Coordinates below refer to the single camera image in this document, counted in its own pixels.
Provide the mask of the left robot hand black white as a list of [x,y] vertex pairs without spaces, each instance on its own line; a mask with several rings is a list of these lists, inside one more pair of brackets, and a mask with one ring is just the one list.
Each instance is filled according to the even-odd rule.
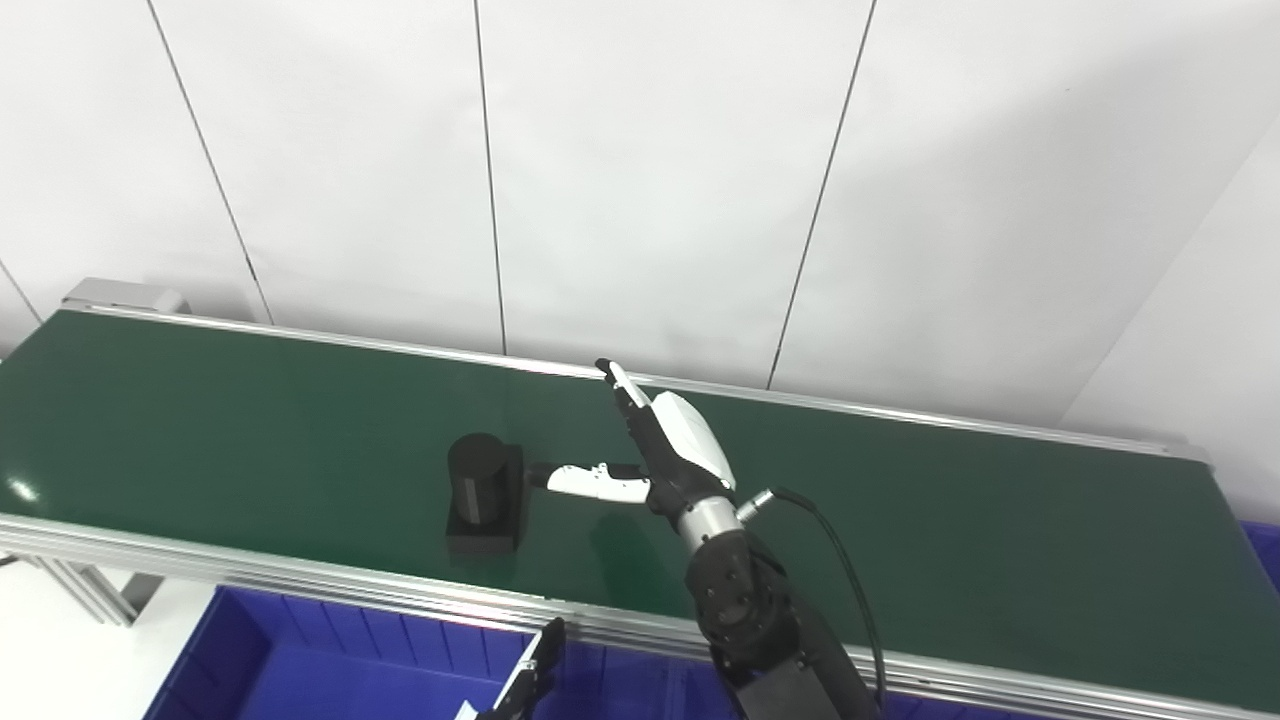
[[564,641],[564,619],[552,619],[525,646],[493,706],[477,711],[465,705],[456,719],[463,719],[463,710],[470,711],[468,719],[531,719],[556,683],[554,670],[563,656]]

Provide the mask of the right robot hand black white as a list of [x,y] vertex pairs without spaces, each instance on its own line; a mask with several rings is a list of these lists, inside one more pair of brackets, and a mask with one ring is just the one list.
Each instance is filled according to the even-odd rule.
[[641,464],[594,466],[536,462],[527,483],[561,495],[611,503],[645,505],[672,524],[709,536],[739,527],[736,479],[707,419],[680,395],[648,396],[616,361],[596,360]]

